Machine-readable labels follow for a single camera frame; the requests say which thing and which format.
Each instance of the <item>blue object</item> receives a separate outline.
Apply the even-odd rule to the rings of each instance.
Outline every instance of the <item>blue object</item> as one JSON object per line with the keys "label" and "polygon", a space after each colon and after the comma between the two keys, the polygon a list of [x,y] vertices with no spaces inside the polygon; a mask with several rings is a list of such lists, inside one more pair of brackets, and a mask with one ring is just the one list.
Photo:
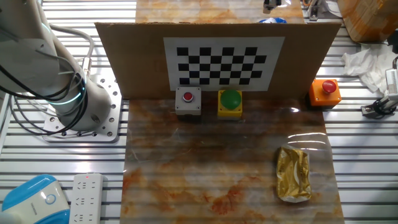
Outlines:
{"label": "blue object", "polygon": [[47,174],[38,175],[37,177],[32,178],[32,180],[22,184],[7,194],[3,201],[1,210],[5,211],[8,208],[25,201],[54,181],[56,181],[56,178]]}
{"label": "blue object", "polygon": [[70,216],[70,210],[59,211],[51,214],[37,222],[35,224],[55,224],[55,223],[68,223]]}
{"label": "blue object", "polygon": [[[51,202],[51,203],[48,203],[48,202],[47,202],[47,199],[48,199],[49,197],[51,197],[51,196],[54,197],[54,201]],[[55,202],[56,200],[57,200],[57,197],[56,197],[55,195],[48,195],[47,198],[45,199],[45,203],[46,203],[47,205],[52,205],[52,204],[54,204],[54,202]]]}
{"label": "blue object", "polygon": [[260,21],[260,23],[287,23],[287,22],[285,19],[276,17],[276,18],[263,19]]}

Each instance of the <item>marble surface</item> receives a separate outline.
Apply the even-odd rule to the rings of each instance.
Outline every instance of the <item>marble surface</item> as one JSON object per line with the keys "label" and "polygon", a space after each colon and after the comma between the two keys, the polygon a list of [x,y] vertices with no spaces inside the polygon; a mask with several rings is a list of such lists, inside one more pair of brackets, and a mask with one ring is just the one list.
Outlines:
{"label": "marble surface", "polygon": [[282,0],[270,14],[263,0],[137,0],[136,22],[248,23],[283,17],[304,23],[300,0]]}
{"label": "marble surface", "polygon": [[[129,104],[121,223],[344,223],[321,111],[298,101],[243,101],[241,121],[180,122],[174,100]],[[312,197],[276,196],[285,143],[310,156]]]}

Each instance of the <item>blue device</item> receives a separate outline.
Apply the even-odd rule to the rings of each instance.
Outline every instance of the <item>blue device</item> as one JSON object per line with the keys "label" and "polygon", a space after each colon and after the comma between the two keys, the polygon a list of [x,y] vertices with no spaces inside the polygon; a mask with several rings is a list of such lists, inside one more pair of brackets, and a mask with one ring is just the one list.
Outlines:
{"label": "blue device", "polygon": [[70,209],[58,181],[39,175],[9,192],[2,211],[13,215],[15,223],[68,224]]}

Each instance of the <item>red emergency stop button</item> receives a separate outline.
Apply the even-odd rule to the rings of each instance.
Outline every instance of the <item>red emergency stop button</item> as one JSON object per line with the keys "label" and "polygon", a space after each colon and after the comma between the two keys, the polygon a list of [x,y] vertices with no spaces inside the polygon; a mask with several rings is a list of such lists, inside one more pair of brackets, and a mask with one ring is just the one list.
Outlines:
{"label": "red emergency stop button", "polygon": [[326,80],[322,83],[322,88],[325,93],[334,93],[337,89],[337,86],[333,81]]}

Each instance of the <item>checkerboard pattern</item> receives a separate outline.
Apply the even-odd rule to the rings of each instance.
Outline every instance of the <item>checkerboard pattern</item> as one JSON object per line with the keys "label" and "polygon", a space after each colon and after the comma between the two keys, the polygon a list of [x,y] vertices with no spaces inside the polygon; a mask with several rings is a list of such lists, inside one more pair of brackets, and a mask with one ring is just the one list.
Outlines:
{"label": "checkerboard pattern", "polygon": [[221,52],[212,51],[211,47],[200,47],[199,54],[190,54],[188,47],[177,47],[177,57],[185,57],[188,63],[179,63],[180,85],[197,83],[210,85],[211,79],[217,79],[219,85],[249,85],[260,79],[262,70],[257,65],[266,62],[266,55],[258,55],[257,47],[236,49],[223,47]]}

